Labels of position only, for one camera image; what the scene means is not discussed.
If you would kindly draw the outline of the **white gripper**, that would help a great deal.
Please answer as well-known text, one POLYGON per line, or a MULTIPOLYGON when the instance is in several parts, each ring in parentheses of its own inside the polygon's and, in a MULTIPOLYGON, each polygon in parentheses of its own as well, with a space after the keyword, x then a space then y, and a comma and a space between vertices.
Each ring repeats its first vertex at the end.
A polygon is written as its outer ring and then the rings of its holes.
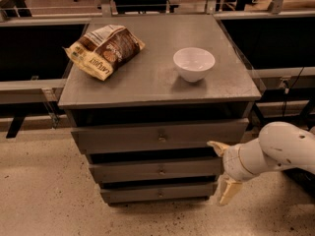
POLYGON ((216 141, 208 141, 207 145, 212 147, 219 157, 222 157, 224 171, 229 176, 222 175, 217 187, 218 204, 225 206, 241 190, 241 182, 249 181, 254 177, 245 165, 245 157, 249 155, 249 146, 246 144, 229 146, 216 141))

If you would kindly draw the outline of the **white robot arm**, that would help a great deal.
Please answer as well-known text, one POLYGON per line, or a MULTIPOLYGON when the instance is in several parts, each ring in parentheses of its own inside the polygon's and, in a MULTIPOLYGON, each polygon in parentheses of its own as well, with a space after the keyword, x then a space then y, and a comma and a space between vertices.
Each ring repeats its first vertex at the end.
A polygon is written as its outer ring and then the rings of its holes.
POLYGON ((227 205, 242 184, 265 172, 293 168, 315 173, 315 135, 286 122, 264 126, 250 142, 227 145, 208 141, 222 158, 219 204, 227 205))

